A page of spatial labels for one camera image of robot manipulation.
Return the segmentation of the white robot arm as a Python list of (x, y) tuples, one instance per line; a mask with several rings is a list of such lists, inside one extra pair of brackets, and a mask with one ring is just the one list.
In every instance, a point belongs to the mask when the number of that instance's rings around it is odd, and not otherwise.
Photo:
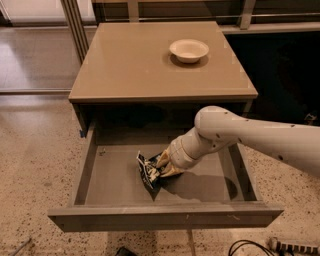
[(194, 127), (170, 143), (157, 167), (163, 177), (176, 175), (236, 143), (320, 176), (319, 127), (247, 119), (218, 106), (198, 111)]

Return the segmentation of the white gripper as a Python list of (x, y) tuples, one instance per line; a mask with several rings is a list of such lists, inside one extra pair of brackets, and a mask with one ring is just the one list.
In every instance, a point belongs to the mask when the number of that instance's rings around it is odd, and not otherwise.
[(169, 150), (164, 150), (157, 160), (156, 167), (162, 167), (160, 177), (175, 176), (183, 173), (181, 169), (192, 168), (201, 160), (202, 149), (203, 141), (198, 137), (191, 135), (177, 137), (170, 143)]

